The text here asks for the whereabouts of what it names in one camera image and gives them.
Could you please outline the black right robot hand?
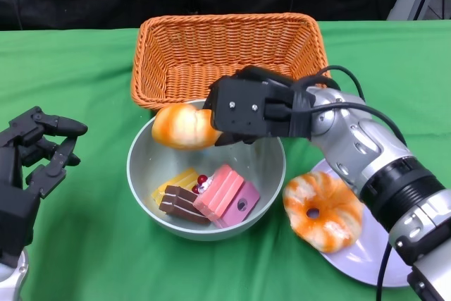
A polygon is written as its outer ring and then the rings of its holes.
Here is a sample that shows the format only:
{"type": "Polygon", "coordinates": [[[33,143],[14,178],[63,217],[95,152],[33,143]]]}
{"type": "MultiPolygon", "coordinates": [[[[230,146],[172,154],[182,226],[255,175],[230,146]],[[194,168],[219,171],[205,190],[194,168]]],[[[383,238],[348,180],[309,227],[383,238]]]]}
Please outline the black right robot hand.
{"type": "Polygon", "coordinates": [[[252,144],[263,137],[309,140],[316,99],[307,83],[257,66],[213,82],[203,108],[211,110],[211,126],[221,133],[215,145],[252,144]]]}

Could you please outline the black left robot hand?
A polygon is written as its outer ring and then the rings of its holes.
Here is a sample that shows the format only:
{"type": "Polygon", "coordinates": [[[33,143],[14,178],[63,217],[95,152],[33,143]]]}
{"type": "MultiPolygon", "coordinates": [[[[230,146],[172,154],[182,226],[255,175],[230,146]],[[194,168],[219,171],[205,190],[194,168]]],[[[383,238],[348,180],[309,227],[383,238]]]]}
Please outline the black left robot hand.
{"type": "Polygon", "coordinates": [[[73,150],[88,127],[36,106],[1,131],[1,263],[16,268],[33,239],[39,205],[80,159],[73,150]]]}

